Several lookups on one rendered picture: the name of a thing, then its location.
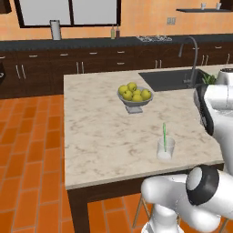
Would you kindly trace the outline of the green straw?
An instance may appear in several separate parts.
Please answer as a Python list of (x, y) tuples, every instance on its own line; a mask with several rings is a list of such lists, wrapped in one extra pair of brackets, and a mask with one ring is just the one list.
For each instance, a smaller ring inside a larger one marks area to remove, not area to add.
[(166, 123), (163, 123), (163, 147), (164, 151), (167, 152), (167, 129), (166, 129)]

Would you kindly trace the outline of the clear glass cup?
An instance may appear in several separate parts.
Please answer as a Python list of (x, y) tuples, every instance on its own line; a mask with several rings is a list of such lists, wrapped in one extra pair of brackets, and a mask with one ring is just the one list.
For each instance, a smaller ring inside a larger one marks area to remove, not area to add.
[(157, 141), (157, 157), (159, 159), (171, 159), (175, 148), (175, 140), (168, 137), (167, 140), (160, 138)]

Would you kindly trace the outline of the grey fruit bowl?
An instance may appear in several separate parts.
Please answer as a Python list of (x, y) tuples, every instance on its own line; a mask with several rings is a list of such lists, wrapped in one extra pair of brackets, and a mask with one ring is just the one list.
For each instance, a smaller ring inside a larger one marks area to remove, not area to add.
[[(141, 92), (143, 89), (146, 89), (142, 86), (138, 86), (137, 89), (140, 89)], [(117, 96), (119, 97), (119, 99), (122, 101), (122, 103), (125, 105), (126, 109), (127, 109), (127, 112), (129, 114), (134, 114), (134, 113), (142, 113), (143, 110), (142, 110), (142, 106), (146, 106), (150, 101), (153, 100), (153, 94), (151, 93), (151, 97), (148, 99), (148, 100), (144, 100), (141, 101), (141, 102), (133, 102), (132, 100), (131, 101), (127, 101), (123, 98), (123, 95), (120, 95), (118, 93), (118, 90), (116, 92)]]

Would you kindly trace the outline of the dark brown cupboard run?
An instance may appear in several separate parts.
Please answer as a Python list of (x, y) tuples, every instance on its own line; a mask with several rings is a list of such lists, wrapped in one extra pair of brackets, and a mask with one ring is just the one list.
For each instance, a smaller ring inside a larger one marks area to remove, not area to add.
[[(187, 36), (152, 43), (135, 36), (0, 42), (0, 99), (60, 95), (65, 75), (193, 66)], [(233, 34), (191, 36), (198, 43), (197, 66), (233, 64)]]

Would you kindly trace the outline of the dark grey sink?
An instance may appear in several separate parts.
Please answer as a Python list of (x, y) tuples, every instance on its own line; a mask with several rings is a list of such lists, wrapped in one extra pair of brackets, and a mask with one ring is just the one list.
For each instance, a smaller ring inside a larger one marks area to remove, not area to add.
[(193, 83), (190, 84), (187, 81), (191, 78), (191, 74), (191, 69), (183, 69), (146, 72), (140, 73), (139, 75), (154, 92), (159, 92), (195, 88), (203, 83), (205, 76), (208, 76), (208, 73), (202, 71), (201, 69), (196, 69), (193, 77)]

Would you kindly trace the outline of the hob with grey grates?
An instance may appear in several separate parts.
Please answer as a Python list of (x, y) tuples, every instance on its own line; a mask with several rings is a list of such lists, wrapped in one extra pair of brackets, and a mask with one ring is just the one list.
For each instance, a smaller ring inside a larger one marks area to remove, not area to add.
[(172, 38), (166, 35), (138, 35), (136, 38), (143, 43), (172, 41)]

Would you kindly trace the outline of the dark brown island base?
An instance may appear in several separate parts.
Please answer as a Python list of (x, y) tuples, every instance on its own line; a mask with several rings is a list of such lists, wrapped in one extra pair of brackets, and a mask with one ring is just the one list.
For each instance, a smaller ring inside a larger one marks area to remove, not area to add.
[(108, 198), (119, 198), (140, 191), (145, 178), (163, 175), (188, 174), (191, 168), (171, 168), (139, 174), (135, 177), (101, 178), (96, 181), (76, 181), (66, 184), (75, 233), (90, 233), (87, 204)]

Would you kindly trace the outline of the grey curved tap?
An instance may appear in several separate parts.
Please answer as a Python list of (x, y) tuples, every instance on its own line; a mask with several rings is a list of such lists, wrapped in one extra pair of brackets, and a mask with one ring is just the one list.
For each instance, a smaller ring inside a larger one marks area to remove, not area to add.
[(194, 86), (194, 75), (195, 75), (195, 70), (196, 70), (196, 65), (197, 65), (197, 60), (198, 60), (198, 43), (196, 41), (196, 39), (193, 36), (187, 36), (184, 41), (187, 40), (191, 40), (194, 44), (194, 51), (195, 51), (195, 55), (194, 55), (194, 61), (193, 61), (193, 66), (192, 66), (192, 70), (191, 70), (191, 76), (190, 79), (185, 79), (184, 83), (189, 87), (193, 87)]

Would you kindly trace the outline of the metal-legged stool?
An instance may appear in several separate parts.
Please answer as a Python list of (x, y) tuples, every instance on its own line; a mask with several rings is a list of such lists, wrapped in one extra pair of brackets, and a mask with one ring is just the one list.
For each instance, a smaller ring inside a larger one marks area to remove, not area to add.
[(141, 208), (144, 208), (144, 210), (146, 211), (147, 218), (150, 218), (151, 216), (151, 211), (148, 209), (147, 202), (144, 200), (143, 197), (140, 197), (138, 204), (137, 204), (137, 211), (136, 211), (136, 214), (133, 220), (132, 228), (135, 228), (137, 225), (137, 220), (138, 220), (139, 212)]

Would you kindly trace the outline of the green plant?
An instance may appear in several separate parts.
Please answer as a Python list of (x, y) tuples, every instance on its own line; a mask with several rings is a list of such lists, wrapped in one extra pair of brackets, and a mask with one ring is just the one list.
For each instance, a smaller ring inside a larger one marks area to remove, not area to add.
[(217, 78), (214, 75), (203, 75), (202, 82), (206, 85), (214, 85)]

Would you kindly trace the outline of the white paper towel roll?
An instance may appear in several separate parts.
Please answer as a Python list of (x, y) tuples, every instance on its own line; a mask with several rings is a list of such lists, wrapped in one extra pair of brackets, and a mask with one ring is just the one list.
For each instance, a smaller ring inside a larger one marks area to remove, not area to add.
[(51, 20), (50, 21), (50, 29), (53, 40), (61, 40), (61, 30), (60, 30), (60, 21), (59, 20)]

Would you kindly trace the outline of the dark-framed window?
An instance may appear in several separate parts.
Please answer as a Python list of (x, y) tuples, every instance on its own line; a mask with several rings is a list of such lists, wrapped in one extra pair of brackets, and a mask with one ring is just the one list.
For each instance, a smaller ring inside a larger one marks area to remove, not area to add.
[(21, 28), (112, 26), (121, 24), (121, 0), (14, 0)]

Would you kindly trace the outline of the dark wall shelf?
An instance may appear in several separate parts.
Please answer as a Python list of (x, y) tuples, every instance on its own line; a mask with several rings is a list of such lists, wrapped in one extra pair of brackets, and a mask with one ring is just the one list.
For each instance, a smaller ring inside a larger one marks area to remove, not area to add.
[(176, 9), (178, 12), (183, 12), (183, 13), (233, 13), (232, 10), (227, 10), (227, 9), (216, 9), (216, 8), (178, 8)]

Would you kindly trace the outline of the dark brown wall cupboard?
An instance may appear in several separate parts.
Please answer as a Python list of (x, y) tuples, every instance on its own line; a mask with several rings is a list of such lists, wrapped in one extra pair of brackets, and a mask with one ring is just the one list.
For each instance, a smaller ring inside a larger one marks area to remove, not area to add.
[(233, 9), (233, 0), (220, 0), (221, 9), (232, 10)]
[(9, 0), (0, 0), (0, 14), (9, 14), (12, 12)]

